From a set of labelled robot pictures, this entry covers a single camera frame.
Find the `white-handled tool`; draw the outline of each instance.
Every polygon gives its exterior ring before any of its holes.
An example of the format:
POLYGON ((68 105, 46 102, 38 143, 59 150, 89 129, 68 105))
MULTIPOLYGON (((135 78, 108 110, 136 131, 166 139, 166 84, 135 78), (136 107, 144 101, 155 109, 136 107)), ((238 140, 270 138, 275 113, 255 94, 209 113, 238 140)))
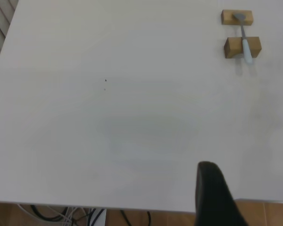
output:
POLYGON ((247 39, 245 37, 244 28, 243 28, 243 22, 245 20, 245 15, 242 14, 242 13, 234 13, 233 16, 237 20, 239 20, 240 26, 241 26, 242 47, 243 47, 244 60, 248 65, 252 65, 253 64, 253 57, 251 56, 249 43, 247 42, 247 39))

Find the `white cable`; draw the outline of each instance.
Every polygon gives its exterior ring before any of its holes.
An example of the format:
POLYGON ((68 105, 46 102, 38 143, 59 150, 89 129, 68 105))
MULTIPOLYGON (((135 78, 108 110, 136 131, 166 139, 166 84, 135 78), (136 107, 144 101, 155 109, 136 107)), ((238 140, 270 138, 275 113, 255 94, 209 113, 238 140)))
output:
POLYGON ((65 220, 68 220, 70 223, 72 222, 72 220, 66 216, 64 216, 63 214, 61 214, 60 212, 56 211, 55 209, 53 209, 50 206, 47 206, 48 209, 52 210, 53 212, 55 212, 56 214, 59 214, 61 217, 63 217, 65 220))
POLYGON ((87 212, 85 211, 83 207, 81 207, 81 210, 83 211, 84 215, 87 215, 87 212))
POLYGON ((41 222, 46 222, 46 223, 51 223, 51 224, 62 224, 64 222, 51 222, 51 221, 46 221, 46 220, 43 220, 43 219, 40 219, 38 217, 36 217, 35 215, 33 215, 32 213, 28 212, 26 209, 24 209, 20 204, 17 204, 18 207, 23 211, 25 212, 26 214, 28 214, 29 216, 31 216, 32 218, 38 220, 38 221, 41 221, 41 222))
MULTIPOLYGON (((69 210, 70 210, 70 208, 67 208, 65 216, 68 216, 69 210)), ((62 226, 66 226, 65 223, 66 223, 65 219, 63 219, 63 225, 62 226)))

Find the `black object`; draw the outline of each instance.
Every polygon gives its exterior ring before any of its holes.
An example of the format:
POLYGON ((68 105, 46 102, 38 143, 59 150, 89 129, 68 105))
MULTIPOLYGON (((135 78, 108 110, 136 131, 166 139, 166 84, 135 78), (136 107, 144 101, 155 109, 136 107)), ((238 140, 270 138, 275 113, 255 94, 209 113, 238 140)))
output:
POLYGON ((90 225, 90 221, 91 221, 91 217, 93 216, 94 212, 96 211, 96 209, 93 209, 89 214, 87 214, 88 219, 87 219, 87 225, 90 225))
MULTIPOLYGON (((121 214, 123 215, 123 218, 125 219, 126 223, 128 226, 132 226, 130 221, 128 220, 125 212, 123 210, 120 210, 121 211, 121 214)), ((148 226, 151 226, 151 214, 149 211, 147 211, 147 215, 148 215, 148 219, 149 219, 149 223, 148 223, 148 226)))
POLYGON ((98 220, 98 218, 100 217, 100 215, 102 214, 103 211, 104 211, 104 209, 101 209, 100 212, 95 216, 91 226, 95 225, 96 221, 98 220))
MULTIPOLYGON (((36 207, 35 205, 30 205, 30 207, 32 208, 32 210, 33 210, 33 212, 35 213, 35 215, 37 215, 39 218, 41 218, 41 219, 43 219, 43 220, 50 221, 50 222, 58 222, 58 221, 60 221, 60 220, 63 219, 63 217, 60 216, 60 215, 57 215, 57 216, 48 218, 48 217, 42 215, 42 214, 38 211, 38 209, 37 209, 37 207, 36 207)), ((68 209, 68 207, 65 207, 65 208, 63 209, 63 211, 61 212, 61 214, 62 214, 62 215, 65 215, 65 214, 67 213, 67 209, 68 209)))
POLYGON ((198 164, 195 226, 247 226, 220 168, 208 161, 198 164))

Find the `black cable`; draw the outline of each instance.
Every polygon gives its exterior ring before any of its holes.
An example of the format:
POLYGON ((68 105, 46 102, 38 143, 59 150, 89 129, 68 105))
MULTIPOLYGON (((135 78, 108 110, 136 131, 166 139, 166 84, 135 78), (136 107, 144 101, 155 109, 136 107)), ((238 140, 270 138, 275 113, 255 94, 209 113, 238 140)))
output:
MULTIPOLYGON (((50 222, 58 222, 58 221, 60 221, 60 220, 63 219, 63 217, 60 216, 60 215, 57 215, 57 216, 48 218, 48 217, 42 215, 42 214, 38 211, 38 209, 37 209, 37 207, 36 207, 35 205, 30 205, 30 207, 32 208, 32 210, 33 210, 33 212, 35 213, 35 215, 37 215, 39 218, 41 218, 41 219, 43 219, 43 220, 50 221, 50 222)), ((61 212, 61 214, 65 216, 65 214, 67 213, 67 210, 68 210, 68 207, 65 207, 64 210, 61 212)))
POLYGON ((87 215, 89 215, 88 220, 87 220, 87 226, 90 225, 91 217, 93 216, 95 210, 96 210, 96 208, 94 208, 94 209, 91 211, 91 213, 87 214, 87 215))
POLYGON ((147 211, 147 215, 148 215, 148 219, 149 219, 148 226, 151 226, 151 214, 150 214, 149 211, 147 211))
POLYGON ((121 210, 121 214, 123 215, 123 218, 125 219, 126 223, 128 224, 128 226, 132 226, 130 221, 128 220, 125 212, 123 210, 121 210))
MULTIPOLYGON (((125 212, 123 210, 120 210, 121 211, 121 214, 123 215, 123 218, 125 219, 126 223, 128 224, 128 226, 132 226, 130 221, 128 220, 125 212)), ((148 223, 148 226, 151 226, 151 214, 149 211, 147 211, 147 215, 148 215, 148 219, 149 219, 149 223, 148 223)))
POLYGON ((97 221, 97 219, 100 217, 100 215, 102 214, 102 212, 104 211, 104 209, 101 209, 100 212, 96 215, 95 219, 93 220, 91 226, 95 225, 95 222, 97 221))

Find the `wooden block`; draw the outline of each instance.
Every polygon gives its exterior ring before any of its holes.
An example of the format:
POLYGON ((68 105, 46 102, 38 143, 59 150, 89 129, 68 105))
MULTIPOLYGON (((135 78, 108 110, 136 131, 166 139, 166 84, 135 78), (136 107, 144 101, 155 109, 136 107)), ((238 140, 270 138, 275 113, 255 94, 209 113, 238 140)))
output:
MULTIPOLYGON (((259 37, 247 37, 247 41, 252 57, 256 58, 262 49, 259 37)), ((243 53, 242 37, 227 38, 224 49, 226 58, 233 58, 233 56, 243 53)))
POLYGON ((230 10, 224 9, 221 13, 221 21, 224 25, 240 25, 240 22, 233 17, 234 13, 243 13, 246 18, 244 25, 252 25, 254 22, 253 13, 250 10, 230 10))

